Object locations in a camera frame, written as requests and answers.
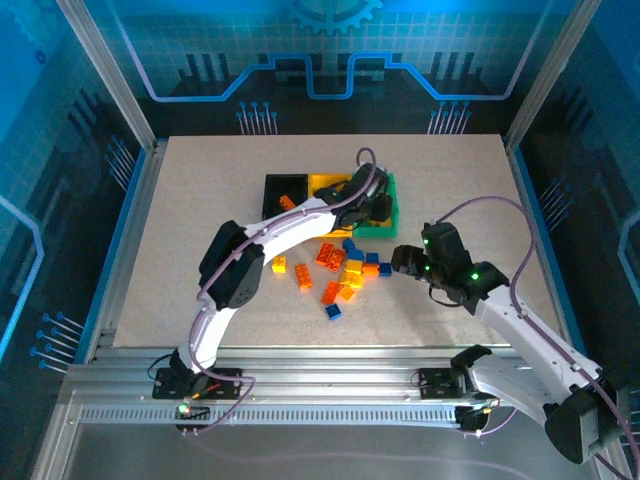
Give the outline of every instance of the wooden board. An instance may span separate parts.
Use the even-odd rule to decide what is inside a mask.
[[[338,135],[172,137],[160,171],[125,298],[115,345],[176,346],[186,340],[198,308],[198,265],[219,226],[260,221],[267,173],[355,170],[355,153],[372,147],[395,174],[400,228],[395,239],[356,239],[359,248],[390,261],[393,248],[420,245],[425,221],[479,195],[518,200],[498,135]],[[520,214],[497,202],[457,213],[474,261],[488,260],[511,276],[529,236]],[[256,297],[239,310],[224,345],[429,345],[504,343],[463,309],[441,307],[409,277],[367,280],[343,316],[329,321],[320,300],[329,280],[314,264],[320,240],[286,253],[288,272],[264,270]],[[299,292],[294,265],[309,265],[314,286]],[[519,284],[522,297],[557,330],[537,258]]]

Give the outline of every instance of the orange lego brick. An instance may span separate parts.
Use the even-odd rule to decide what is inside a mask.
[[[342,272],[340,275],[340,283],[342,285],[349,285],[355,290],[360,290],[364,285],[364,277],[359,273]]]
[[[379,274],[377,263],[365,263],[362,266],[362,273],[365,277],[377,277]]]
[[[356,294],[356,291],[351,288],[349,285],[343,285],[340,289],[340,298],[343,298],[345,301],[350,302],[353,300],[353,296]]]
[[[308,290],[313,286],[313,282],[311,281],[311,275],[309,274],[309,268],[306,263],[301,263],[296,265],[296,276],[298,277],[298,285],[300,285],[300,290]]]
[[[322,303],[325,305],[335,303],[338,291],[340,291],[340,284],[338,282],[329,282],[327,289],[324,291],[324,295],[322,296]]]
[[[329,264],[329,258],[331,258],[331,252],[333,252],[333,245],[328,242],[322,242],[320,250],[318,250],[318,256],[316,257],[316,263],[326,267]]]
[[[359,260],[347,260],[344,271],[349,273],[362,273],[362,262]]]
[[[287,257],[284,255],[277,255],[273,257],[271,261],[271,269],[273,273],[286,273],[287,271]]]
[[[287,195],[283,195],[280,197],[280,206],[285,212],[296,208],[296,204],[293,203],[293,201]]]
[[[344,250],[340,250],[339,248],[334,248],[333,251],[331,252],[331,255],[329,256],[329,261],[326,267],[332,272],[337,272],[346,256],[347,254],[345,253]]]

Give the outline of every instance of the aluminum frame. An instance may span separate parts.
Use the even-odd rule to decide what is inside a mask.
[[[156,136],[83,0],[56,0],[125,121],[147,154]]]
[[[520,145],[601,2],[602,0],[579,0],[569,13],[505,136],[508,154],[515,152]]]
[[[145,150],[151,152],[156,143],[153,132],[84,3],[82,0],[57,1],[136,138]],[[507,134],[506,149],[510,157],[537,115],[600,1],[581,1],[567,19]],[[107,421],[112,423],[148,423],[156,420],[159,420],[158,423],[174,422],[174,419],[166,416],[154,418],[153,411],[157,411],[159,406],[171,409],[175,402],[163,403],[150,399],[150,381],[146,377],[146,368],[151,361],[168,353],[168,350],[121,350],[113,348],[111,344],[113,328],[119,316],[118,309],[122,305],[159,174],[162,153],[162,149],[154,152],[155,161],[148,162],[149,165],[145,166],[112,278],[102,300],[91,347],[84,358],[85,364],[69,368],[32,476],[34,479],[63,478],[78,425],[95,421],[87,413],[89,411],[113,412],[114,409],[119,409],[124,412],[122,415],[107,415]],[[521,198],[527,205],[529,199],[524,190],[519,189]],[[553,279],[549,275],[548,262],[544,252],[538,253],[543,259],[543,269],[550,282],[556,309],[561,313]],[[566,336],[566,321],[562,315],[559,317]],[[258,383],[249,400],[250,405],[280,405],[291,409],[301,405],[342,408],[367,405],[402,409],[407,405],[419,404],[429,410],[451,404],[451,401],[419,402],[418,392],[410,384],[411,375],[418,367],[449,366],[450,358],[464,348],[466,346],[345,349],[226,347],[219,351],[219,365],[240,367],[247,374],[257,377]],[[514,364],[522,362],[510,348],[496,348],[495,353]],[[151,413],[129,418],[126,412]],[[616,468],[630,476],[620,442],[612,444],[604,454]],[[598,470],[602,479],[614,478],[604,467],[594,465],[593,468]]]

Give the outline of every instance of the robotic arm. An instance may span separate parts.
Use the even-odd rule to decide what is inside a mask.
[[[264,265],[309,238],[386,220],[391,212],[388,182],[384,168],[367,163],[342,188],[321,189],[289,212],[246,227],[229,221],[220,228],[199,267],[199,298],[208,307],[170,360],[175,380],[186,385],[185,394],[194,393],[190,389],[201,368],[215,364],[224,332],[236,310],[256,294]],[[543,425],[555,447],[574,463],[585,462],[620,436],[616,418],[587,378],[595,379],[628,418],[624,381],[566,344],[517,297],[495,266],[473,263],[453,225],[425,224],[422,239],[424,249],[403,245],[394,250],[394,270],[427,283],[430,297],[434,289],[443,290],[454,303],[435,301],[463,307],[494,328],[535,372],[516,370],[476,345],[451,361],[452,370],[471,387],[467,390],[508,401]]]
[[[629,418],[629,389],[623,379],[604,372],[560,338],[510,291],[509,281],[495,266],[473,263],[453,225],[425,223],[422,241],[424,249],[397,247],[393,269],[429,284],[431,298],[434,289],[443,290],[453,302],[446,306],[463,307],[495,329],[535,373],[516,370],[490,349],[476,345],[451,360],[452,369],[472,390],[507,400],[531,417],[573,463],[584,463],[622,434],[612,411],[584,373]]]
[[[295,209],[277,217],[246,227],[240,227],[234,221],[222,225],[200,263],[201,287],[206,286],[207,280],[234,249],[248,239],[256,238],[208,287],[204,300],[211,306],[204,312],[196,338],[189,339],[174,353],[172,367],[183,376],[200,371],[189,351],[191,343],[200,365],[209,368],[215,363],[220,341],[233,314],[256,294],[263,266],[273,257],[336,229],[389,218],[388,183],[384,167],[366,163],[344,185],[322,188]]]

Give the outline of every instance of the lego brick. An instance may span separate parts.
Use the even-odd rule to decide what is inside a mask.
[[[347,260],[344,270],[349,273],[362,273],[362,262],[358,260]]]
[[[327,289],[324,291],[324,295],[322,296],[322,303],[325,305],[331,305],[335,303],[336,296],[340,291],[340,284],[338,282],[329,282],[327,285]]]
[[[349,250],[351,250],[351,249],[353,249],[353,248],[356,248],[356,244],[355,244],[355,243],[353,243],[353,240],[351,240],[350,238],[345,238],[345,239],[342,241],[342,248],[344,248],[344,249],[345,249],[345,251],[347,251],[347,252],[348,252]]]
[[[362,265],[362,274],[365,277],[377,277],[379,274],[378,267],[377,263],[365,263]]]
[[[364,285],[364,277],[359,273],[342,272],[340,275],[340,283],[349,285],[351,288],[360,290]]]
[[[283,195],[280,197],[280,206],[285,212],[296,208],[296,204],[293,203],[293,200],[291,200],[288,195]]]
[[[340,298],[344,299],[347,302],[353,300],[353,296],[356,294],[356,291],[351,288],[349,285],[343,285],[340,289]]]
[[[380,264],[380,276],[381,277],[390,277],[391,276],[391,264],[390,263],[381,263]]]
[[[280,197],[286,195],[295,205],[300,205],[309,197],[308,175],[268,174],[264,179],[262,219],[266,220],[284,212]]]
[[[380,256],[377,253],[367,253],[364,263],[380,263]]]
[[[337,320],[342,316],[342,312],[338,308],[338,306],[334,303],[333,305],[329,305],[325,308],[327,311],[327,315],[329,316],[329,320]]]
[[[309,274],[309,268],[306,263],[296,265],[296,276],[298,277],[298,285],[300,290],[308,290],[313,286],[311,281],[311,275]]]
[[[318,250],[318,256],[316,257],[316,263],[323,267],[329,264],[329,258],[331,258],[331,252],[333,252],[333,245],[328,242],[322,242],[320,250]]]
[[[347,254],[344,250],[334,248],[333,252],[331,252],[331,255],[329,256],[329,262],[326,267],[332,272],[337,272],[346,256]]]
[[[271,269],[273,273],[286,273],[287,272],[287,257],[284,255],[278,255],[271,261]]]
[[[364,252],[362,250],[358,250],[357,248],[352,248],[351,250],[347,250],[347,258],[349,260],[364,262]]]

